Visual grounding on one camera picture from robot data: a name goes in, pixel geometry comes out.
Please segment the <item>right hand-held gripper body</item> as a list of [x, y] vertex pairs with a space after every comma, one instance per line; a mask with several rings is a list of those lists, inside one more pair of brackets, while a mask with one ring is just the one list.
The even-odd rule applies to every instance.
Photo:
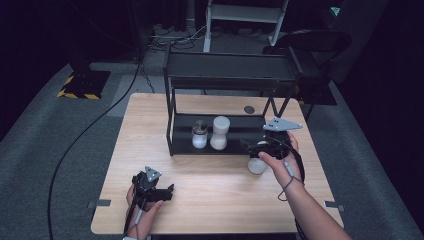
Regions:
[[263, 126], [263, 140], [249, 146], [250, 156], [256, 158], [260, 152], [266, 152], [270, 156], [282, 160], [292, 153], [296, 159], [299, 159], [300, 154], [292, 146], [288, 131], [301, 128], [300, 123], [274, 117]]

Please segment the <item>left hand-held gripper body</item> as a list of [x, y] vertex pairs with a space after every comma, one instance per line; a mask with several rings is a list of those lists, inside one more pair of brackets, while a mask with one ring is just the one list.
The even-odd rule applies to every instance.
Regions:
[[132, 178], [134, 185], [134, 198], [138, 202], [157, 202], [156, 200], [160, 195], [167, 195], [165, 189], [157, 189], [156, 185], [159, 181], [161, 173], [155, 169], [146, 166], [144, 171], [140, 171]]

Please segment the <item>round glass jar white powder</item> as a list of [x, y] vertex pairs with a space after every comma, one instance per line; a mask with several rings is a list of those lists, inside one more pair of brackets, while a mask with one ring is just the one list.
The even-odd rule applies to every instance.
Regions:
[[250, 160], [248, 161], [248, 169], [251, 173], [260, 175], [262, 174], [267, 164], [258, 156], [258, 150], [249, 149]]

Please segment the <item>tall jar with white lid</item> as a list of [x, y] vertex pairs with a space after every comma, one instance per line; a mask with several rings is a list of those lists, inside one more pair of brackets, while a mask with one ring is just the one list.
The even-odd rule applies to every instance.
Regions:
[[213, 120], [213, 134], [210, 145], [215, 150], [223, 150], [227, 146], [227, 133], [230, 127], [230, 120], [225, 116], [217, 116]]

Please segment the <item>glass jar with metal lid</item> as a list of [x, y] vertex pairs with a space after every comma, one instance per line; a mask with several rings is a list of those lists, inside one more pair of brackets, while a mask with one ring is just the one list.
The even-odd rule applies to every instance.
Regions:
[[206, 146], [208, 139], [208, 127], [203, 120], [197, 120], [192, 126], [192, 145], [196, 149]]

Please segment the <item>black metal two-tier rack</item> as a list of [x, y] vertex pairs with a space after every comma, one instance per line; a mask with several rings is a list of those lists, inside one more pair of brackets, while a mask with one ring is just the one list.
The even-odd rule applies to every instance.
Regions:
[[[289, 83], [293, 94], [303, 75], [301, 66], [293, 49], [283, 55], [226, 54], [173, 52], [167, 50], [164, 59], [164, 85], [168, 108], [166, 138], [171, 155], [209, 154], [219, 151], [210, 146], [196, 149], [192, 145], [192, 125], [203, 120], [212, 132], [216, 113], [179, 113], [177, 111], [177, 89], [197, 90], [240, 90], [267, 91], [269, 93], [266, 109], [272, 109], [275, 117], [281, 117], [289, 103], [285, 99], [280, 107], [276, 106], [274, 92], [283, 83]], [[249, 143], [263, 138], [263, 126], [267, 123], [264, 114], [226, 115], [230, 120], [227, 146], [222, 154], [240, 155], [245, 151], [240, 144], [243, 139]]]

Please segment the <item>person's right hand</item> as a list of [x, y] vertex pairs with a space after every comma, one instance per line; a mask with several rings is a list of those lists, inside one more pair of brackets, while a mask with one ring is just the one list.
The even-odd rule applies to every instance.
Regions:
[[272, 169], [277, 182], [286, 194], [304, 187], [296, 156], [292, 152], [289, 152], [282, 160], [266, 152], [260, 152], [258, 156]]

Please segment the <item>person's left hand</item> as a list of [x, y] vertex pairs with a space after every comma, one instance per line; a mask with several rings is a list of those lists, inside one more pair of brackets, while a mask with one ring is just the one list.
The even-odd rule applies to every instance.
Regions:
[[126, 219], [129, 221], [129, 223], [128, 229], [125, 231], [124, 237], [130, 236], [137, 238], [138, 240], [147, 240], [147, 237], [150, 235], [151, 229], [153, 227], [155, 217], [163, 205], [163, 201], [148, 203], [146, 208], [142, 211], [138, 223], [136, 223], [140, 208], [135, 205], [134, 209], [131, 209], [132, 201], [134, 198], [133, 190], [134, 185], [131, 185], [126, 195], [126, 200], [128, 203]]

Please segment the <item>black chair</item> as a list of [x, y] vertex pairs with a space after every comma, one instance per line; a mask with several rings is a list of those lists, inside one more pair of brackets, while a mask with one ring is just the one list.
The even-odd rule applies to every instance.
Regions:
[[302, 29], [283, 35], [274, 46], [263, 48], [263, 54], [283, 55], [291, 47], [302, 68], [295, 98], [310, 105], [308, 119], [316, 104], [335, 104], [328, 84], [334, 60], [352, 43], [348, 33], [330, 30]]

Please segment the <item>black yellow striped base plate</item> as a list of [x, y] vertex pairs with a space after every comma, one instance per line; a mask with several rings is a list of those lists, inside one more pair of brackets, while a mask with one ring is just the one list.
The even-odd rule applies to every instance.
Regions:
[[109, 71], [91, 71], [88, 74], [73, 72], [58, 92], [58, 97], [98, 100], [110, 76]]

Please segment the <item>white metal stand frame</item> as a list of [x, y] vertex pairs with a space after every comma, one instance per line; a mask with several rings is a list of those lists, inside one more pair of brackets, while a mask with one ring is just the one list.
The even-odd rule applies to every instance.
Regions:
[[268, 8], [222, 5], [215, 4], [213, 0], [208, 0], [206, 8], [206, 33], [204, 37], [203, 51], [209, 52], [211, 48], [211, 29], [213, 20], [274, 24], [274, 33], [268, 37], [270, 45], [274, 46], [278, 40], [289, 2], [290, 0], [283, 0], [281, 7]]

